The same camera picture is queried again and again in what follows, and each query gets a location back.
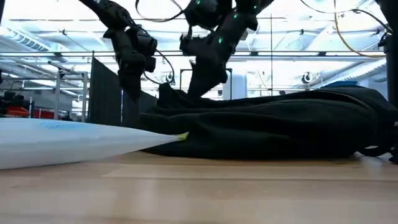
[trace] black cloth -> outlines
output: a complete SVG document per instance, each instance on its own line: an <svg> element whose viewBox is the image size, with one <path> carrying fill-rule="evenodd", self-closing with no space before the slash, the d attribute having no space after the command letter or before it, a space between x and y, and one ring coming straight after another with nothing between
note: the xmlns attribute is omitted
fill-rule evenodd
<svg viewBox="0 0 398 224"><path fill-rule="evenodd" d="M191 100L168 84L159 92L157 106L142 113L135 128L190 133L185 141L146 150L165 156L337 158L379 146L372 151L378 156L391 147L397 118L397 110L380 93L361 87L229 101Z"/></svg>

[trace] red object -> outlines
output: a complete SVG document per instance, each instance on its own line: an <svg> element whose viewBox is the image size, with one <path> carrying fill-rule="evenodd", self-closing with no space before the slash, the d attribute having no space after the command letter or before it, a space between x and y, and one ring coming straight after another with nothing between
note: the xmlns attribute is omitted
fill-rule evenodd
<svg viewBox="0 0 398 224"><path fill-rule="evenodd" d="M22 108L20 106L10 106L8 107L7 115L12 115L12 116L29 116L29 111L27 111L25 108Z"/></svg>
<svg viewBox="0 0 398 224"><path fill-rule="evenodd" d="M54 119L54 112L36 109L34 118Z"/></svg>
<svg viewBox="0 0 398 224"><path fill-rule="evenodd" d="M18 116L18 117L28 117L29 111L27 111L25 108L22 108L20 106L10 106L10 107L8 107L7 115ZM46 111L43 109L36 109L34 111L34 118L54 119L54 112Z"/></svg>

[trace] white paper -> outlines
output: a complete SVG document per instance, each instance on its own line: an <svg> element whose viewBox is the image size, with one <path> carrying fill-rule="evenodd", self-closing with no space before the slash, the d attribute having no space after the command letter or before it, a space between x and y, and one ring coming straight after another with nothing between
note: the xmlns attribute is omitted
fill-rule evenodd
<svg viewBox="0 0 398 224"><path fill-rule="evenodd" d="M0 118L0 169L90 161L178 140L132 128Z"/></svg>

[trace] blue object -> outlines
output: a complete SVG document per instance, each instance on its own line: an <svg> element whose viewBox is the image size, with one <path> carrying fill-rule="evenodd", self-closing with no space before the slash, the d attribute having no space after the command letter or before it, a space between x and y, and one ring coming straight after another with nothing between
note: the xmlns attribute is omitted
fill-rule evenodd
<svg viewBox="0 0 398 224"><path fill-rule="evenodd" d="M358 85L357 81L339 81L339 82L334 82L329 85L325 85L322 88L326 87L343 87L343 86L356 86Z"/></svg>

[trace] yellow tag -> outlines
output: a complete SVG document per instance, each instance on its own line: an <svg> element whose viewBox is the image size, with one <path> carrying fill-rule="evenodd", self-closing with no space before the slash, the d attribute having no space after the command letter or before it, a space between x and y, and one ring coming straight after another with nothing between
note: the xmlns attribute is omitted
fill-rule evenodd
<svg viewBox="0 0 398 224"><path fill-rule="evenodd" d="M184 134L178 134L176 137L178 137L179 141L184 141L187 139L189 133L184 133Z"/></svg>

